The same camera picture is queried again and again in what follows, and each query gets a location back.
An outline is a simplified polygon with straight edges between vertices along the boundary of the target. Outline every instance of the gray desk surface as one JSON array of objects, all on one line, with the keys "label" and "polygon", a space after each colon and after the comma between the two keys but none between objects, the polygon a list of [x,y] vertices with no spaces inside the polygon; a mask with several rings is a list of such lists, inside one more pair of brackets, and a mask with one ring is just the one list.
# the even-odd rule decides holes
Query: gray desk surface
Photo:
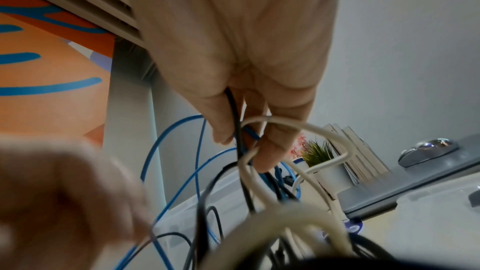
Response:
[{"label": "gray desk surface", "polygon": [[447,155],[408,168],[395,167],[384,176],[340,192],[338,200],[342,211],[348,214],[480,164],[480,134],[457,142],[460,148]]}]

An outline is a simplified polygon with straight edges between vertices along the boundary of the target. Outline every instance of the plant pot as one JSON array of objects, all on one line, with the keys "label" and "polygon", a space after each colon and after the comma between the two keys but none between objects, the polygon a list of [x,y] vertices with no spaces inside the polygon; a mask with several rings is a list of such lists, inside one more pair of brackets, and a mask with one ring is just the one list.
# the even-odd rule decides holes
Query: plant pot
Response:
[{"label": "plant pot", "polygon": [[[302,158],[297,158],[295,164],[301,169],[308,168]],[[343,164],[328,167],[313,174],[320,185],[336,200],[337,194],[354,185]]]}]

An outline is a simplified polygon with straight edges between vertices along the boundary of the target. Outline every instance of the silver mouse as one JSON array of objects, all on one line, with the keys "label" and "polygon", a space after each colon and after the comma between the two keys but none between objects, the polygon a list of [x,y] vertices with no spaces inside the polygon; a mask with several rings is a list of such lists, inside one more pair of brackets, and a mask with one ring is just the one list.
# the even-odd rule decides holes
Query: silver mouse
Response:
[{"label": "silver mouse", "polygon": [[448,154],[458,148],[458,143],[446,138],[422,141],[417,143],[410,150],[403,151],[398,159],[398,164],[407,168]]}]

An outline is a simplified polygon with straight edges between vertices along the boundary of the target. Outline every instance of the wall mural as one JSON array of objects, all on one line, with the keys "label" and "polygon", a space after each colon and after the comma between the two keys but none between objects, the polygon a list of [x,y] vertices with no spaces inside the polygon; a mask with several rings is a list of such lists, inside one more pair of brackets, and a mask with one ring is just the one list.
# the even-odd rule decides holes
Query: wall mural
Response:
[{"label": "wall mural", "polygon": [[0,133],[101,145],[114,43],[45,0],[0,0]]}]

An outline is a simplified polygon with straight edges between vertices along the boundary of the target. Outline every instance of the computer mouse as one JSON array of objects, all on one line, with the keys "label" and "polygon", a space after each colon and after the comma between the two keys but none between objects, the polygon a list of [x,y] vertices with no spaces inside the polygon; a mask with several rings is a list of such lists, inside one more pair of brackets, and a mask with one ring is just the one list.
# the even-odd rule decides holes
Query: computer mouse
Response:
[{"label": "computer mouse", "polygon": [[446,138],[421,141],[411,149],[404,150],[398,159],[398,164],[404,168],[411,167],[453,152],[458,148],[457,142]]}]

